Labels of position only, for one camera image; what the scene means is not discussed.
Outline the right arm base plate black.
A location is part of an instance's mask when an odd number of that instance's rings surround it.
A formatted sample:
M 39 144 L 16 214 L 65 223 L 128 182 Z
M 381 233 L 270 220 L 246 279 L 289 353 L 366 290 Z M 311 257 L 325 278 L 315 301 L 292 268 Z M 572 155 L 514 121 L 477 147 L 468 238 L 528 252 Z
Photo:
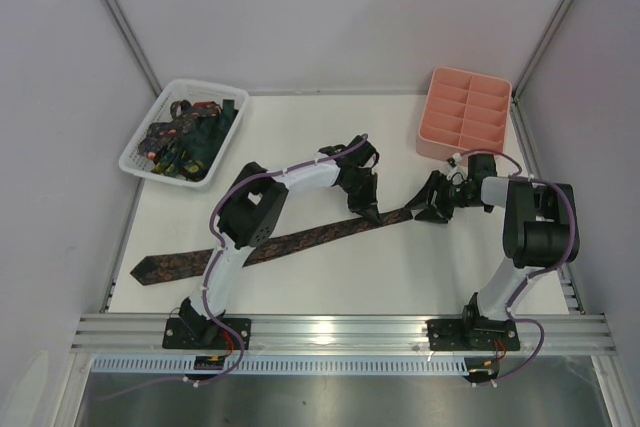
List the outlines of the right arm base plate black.
M 520 341 L 515 323 L 462 318 L 432 319 L 427 322 L 427 335 L 433 351 L 493 351 L 504 346 L 507 351 L 519 351 Z

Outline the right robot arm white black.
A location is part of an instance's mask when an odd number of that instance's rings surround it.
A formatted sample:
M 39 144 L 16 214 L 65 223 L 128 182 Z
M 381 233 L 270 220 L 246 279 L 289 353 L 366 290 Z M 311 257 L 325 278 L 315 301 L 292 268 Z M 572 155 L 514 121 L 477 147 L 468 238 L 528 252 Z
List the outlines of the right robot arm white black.
M 573 261 L 580 247 L 573 188 L 523 177 L 502 177 L 499 152 L 473 149 L 447 161 L 449 171 L 431 172 L 407 203 L 418 221 L 444 225 L 457 209 L 504 211 L 504 259 L 486 286 L 453 320 L 433 320 L 427 331 L 434 350 L 487 351 L 519 346 L 514 312 L 535 282 Z

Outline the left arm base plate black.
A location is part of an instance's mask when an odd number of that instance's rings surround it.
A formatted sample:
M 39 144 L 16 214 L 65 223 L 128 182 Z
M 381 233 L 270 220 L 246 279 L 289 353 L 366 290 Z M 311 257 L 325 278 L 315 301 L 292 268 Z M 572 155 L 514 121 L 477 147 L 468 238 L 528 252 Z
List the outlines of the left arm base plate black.
M 234 350 L 249 346 L 251 320 L 249 318 L 219 319 L 222 326 L 211 319 L 196 316 L 184 319 L 170 317 L 165 324 L 162 347 L 169 350 Z

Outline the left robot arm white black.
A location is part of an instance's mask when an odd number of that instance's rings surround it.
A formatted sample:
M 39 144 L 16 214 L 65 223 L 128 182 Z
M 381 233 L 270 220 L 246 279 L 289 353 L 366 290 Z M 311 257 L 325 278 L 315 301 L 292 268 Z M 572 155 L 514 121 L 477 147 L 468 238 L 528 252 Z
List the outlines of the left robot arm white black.
M 378 222 L 377 174 L 380 154 L 365 134 L 348 145 L 327 146 L 299 164 L 269 171 L 255 162 L 243 167 L 210 218 L 219 245 L 201 284 L 180 304 L 165 340 L 187 348 L 210 348 L 221 330 L 227 303 L 249 255 L 273 234 L 288 198 L 315 189 L 339 187 L 350 212 Z

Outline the dark brown floral tie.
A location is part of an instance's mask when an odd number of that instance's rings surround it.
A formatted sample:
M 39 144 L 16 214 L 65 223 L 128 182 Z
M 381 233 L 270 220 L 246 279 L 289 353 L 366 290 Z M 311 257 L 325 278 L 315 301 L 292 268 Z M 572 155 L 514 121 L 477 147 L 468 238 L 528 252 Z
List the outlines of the dark brown floral tie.
M 379 223 L 364 218 L 354 218 L 271 238 L 249 255 L 245 265 L 252 266 L 269 262 L 349 236 L 408 222 L 412 219 L 411 211 L 401 208 L 382 213 Z M 208 249 L 145 256 L 133 267 L 130 275 L 142 286 L 199 277 L 204 274 L 213 253 L 213 249 Z

